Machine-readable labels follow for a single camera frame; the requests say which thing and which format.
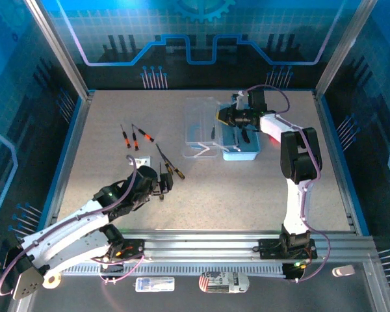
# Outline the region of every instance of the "white robotic arm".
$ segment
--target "white robotic arm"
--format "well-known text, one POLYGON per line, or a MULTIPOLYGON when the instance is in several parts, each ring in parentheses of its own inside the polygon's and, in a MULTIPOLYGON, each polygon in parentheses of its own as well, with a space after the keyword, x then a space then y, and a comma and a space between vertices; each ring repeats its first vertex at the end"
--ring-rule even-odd
POLYGON ((287 210, 281 226, 280 242, 285 253, 309 247, 310 231, 306 226, 313 180, 322 169, 317 133, 301 128, 267 109, 262 90, 248 92, 249 109, 237 105, 221 109, 217 119, 239 127, 246 135, 246 126, 253 125, 280 143, 280 166, 287 180, 287 210))
POLYGON ((147 166, 135 168, 127 180, 103 187, 78 211, 46 229, 23 238, 4 240, 0 252, 0 295, 21 299, 45 285, 50 278, 77 263, 99 258, 112 262, 142 256, 144 241, 125 239, 109 224, 136 211, 149 196, 168 193, 172 175, 160 174, 147 166), (3 293, 3 286, 10 292, 3 293))
MULTIPOLYGON (((284 120, 278 114, 267 114, 260 117, 260 130, 281 143, 283 133, 295 132, 291 124, 284 120)), ((307 220, 307 213, 309 211, 309 199, 313 186, 310 179, 305 179, 299 183, 295 183, 288 178, 287 181, 287 209, 286 217, 283 221, 283 226, 289 234, 304 234, 309 231, 304 224, 307 220)))

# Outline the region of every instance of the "white tag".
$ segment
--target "white tag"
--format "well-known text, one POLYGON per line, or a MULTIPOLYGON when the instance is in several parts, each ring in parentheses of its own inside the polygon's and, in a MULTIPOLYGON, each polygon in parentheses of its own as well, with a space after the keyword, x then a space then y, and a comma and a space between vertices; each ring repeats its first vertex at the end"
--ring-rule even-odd
POLYGON ((159 291, 174 291, 175 278, 137 278, 136 292, 155 293, 159 291))

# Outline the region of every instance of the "circuit graphic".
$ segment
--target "circuit graphic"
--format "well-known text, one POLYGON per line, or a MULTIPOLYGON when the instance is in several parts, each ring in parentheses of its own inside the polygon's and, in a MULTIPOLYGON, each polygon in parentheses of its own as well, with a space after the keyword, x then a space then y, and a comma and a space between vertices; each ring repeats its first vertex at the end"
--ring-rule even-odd
POLYGON ((171 0, 175 12, 190 21, 213 21, 213 18, 221 18, 222 13, 229 12, 229 6, 234 5, 234 0, 171 0))

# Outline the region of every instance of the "clear plastic container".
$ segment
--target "clear plastic container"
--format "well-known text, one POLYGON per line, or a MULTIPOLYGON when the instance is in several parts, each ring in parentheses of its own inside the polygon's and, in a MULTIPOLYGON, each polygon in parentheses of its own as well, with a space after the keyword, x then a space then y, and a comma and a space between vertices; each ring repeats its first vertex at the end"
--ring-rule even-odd
POLYGON ((187 98, 184 157, 208 158, 218 155, 220 146, 215 115, 219 104, 213 97, 187 98))

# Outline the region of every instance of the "glass panel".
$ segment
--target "glass panel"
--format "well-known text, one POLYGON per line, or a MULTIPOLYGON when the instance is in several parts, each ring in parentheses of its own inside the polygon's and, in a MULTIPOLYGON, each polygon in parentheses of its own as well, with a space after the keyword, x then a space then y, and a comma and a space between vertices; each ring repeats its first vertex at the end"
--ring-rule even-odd
POLYGON ((91 89, 314 88, 359 4, 42 2, 91 89))
POLYGON ((390 1, 378 1, 326 99, 370 234, 390 250, 390 1))
POLYGON ((36 229, 77 98, 24 2, 0 1, 0 246, 36 229))

